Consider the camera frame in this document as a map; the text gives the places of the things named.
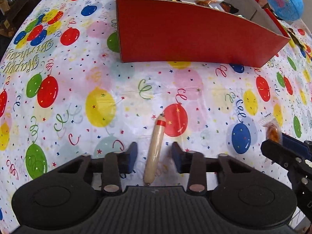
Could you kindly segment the small orange snack packet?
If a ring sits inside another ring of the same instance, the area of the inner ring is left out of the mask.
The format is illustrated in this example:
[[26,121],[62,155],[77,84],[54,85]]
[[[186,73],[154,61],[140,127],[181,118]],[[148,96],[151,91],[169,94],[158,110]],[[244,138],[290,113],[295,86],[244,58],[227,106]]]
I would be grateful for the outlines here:
[[282,132],[276,118],[272,115],[266,116],[260,120],[260,125],[265,128],[266,140],[272,140],[282,144]]

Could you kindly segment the sausage stick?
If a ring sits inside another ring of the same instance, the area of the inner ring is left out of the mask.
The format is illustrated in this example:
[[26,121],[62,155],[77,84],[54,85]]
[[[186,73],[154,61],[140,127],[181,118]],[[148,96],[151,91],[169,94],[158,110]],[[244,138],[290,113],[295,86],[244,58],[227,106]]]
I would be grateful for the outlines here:
[[164,117],[164,114],[161,113],[155,121],[151,136],[143,179],[146,185],[151,185],[155,180],[166,124],[166,118]]

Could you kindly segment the black snack packet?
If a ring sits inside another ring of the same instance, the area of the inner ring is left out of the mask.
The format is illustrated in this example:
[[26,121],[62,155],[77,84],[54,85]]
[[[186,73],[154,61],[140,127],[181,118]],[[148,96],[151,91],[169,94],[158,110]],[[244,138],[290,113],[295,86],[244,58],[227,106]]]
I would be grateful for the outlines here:
[[230,14],[235,14],[239,12],[239,9],[237,9],[236,7],[234,7],[233,5],[227,2],[221,2],[220,6],[225,12],[230,13]]

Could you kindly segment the brown foil snack bag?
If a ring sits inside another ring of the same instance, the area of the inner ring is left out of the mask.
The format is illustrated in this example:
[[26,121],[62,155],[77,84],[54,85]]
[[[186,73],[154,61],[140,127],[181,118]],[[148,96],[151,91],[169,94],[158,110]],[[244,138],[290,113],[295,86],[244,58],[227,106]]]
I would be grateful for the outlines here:
[[210,5],[220,4],[224,0],[193,0],[195,4],[209,7]]

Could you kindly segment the wrapper near globe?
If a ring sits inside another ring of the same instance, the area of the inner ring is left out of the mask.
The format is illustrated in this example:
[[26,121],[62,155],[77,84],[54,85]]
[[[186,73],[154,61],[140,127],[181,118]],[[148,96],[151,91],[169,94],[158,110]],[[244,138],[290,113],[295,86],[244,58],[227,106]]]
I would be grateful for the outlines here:
[[291,45],[291,47],[295,47],[298,46],[299,48],[306,50],[306,46],[302,43],[302,41],[300,41],[300,39],[297,38],[297,36],[294,34],[293,30],[290,28],[286,29],[289,37],[290,37],[290,41],[289,44]]

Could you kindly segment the balloon pattern tablecloth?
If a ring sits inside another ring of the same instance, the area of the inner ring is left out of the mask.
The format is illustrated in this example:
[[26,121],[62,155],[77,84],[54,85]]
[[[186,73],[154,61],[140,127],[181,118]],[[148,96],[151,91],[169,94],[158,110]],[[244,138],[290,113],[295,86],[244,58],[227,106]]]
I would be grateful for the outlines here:
[[311,28],[282,22],[289,42],[260,68],[192,61],[123,62],[116,0],[42,0],[1,55],[1,232],[18,227],[14,192],[79,155],[104,157],[132,142],[122,184],[142,185],[157,117],[167,119],[154,185],[182,185],[169,156],[178,142],[208,157],[233,155],[289,184],[261,154],[272,114],[282,131],[311,139]]

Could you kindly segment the blue desk globe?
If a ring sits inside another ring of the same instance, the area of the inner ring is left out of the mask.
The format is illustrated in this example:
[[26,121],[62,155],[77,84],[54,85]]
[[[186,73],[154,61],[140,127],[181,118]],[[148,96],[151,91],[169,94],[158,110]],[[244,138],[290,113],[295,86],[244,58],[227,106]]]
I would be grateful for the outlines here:
[[267,0],[269,7],[280,19],[293,22],[301,18],[304,12],[303,0]]

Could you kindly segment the red cardboard box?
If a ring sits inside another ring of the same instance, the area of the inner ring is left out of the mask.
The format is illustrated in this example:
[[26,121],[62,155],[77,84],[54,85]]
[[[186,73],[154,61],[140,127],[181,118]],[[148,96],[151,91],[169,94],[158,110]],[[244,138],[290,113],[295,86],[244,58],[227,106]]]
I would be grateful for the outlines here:
[[192,61],[260,68],[288,42],[289,35],[259,0],[224,0],[209,7],[193,0],[116,0],[123,62]]

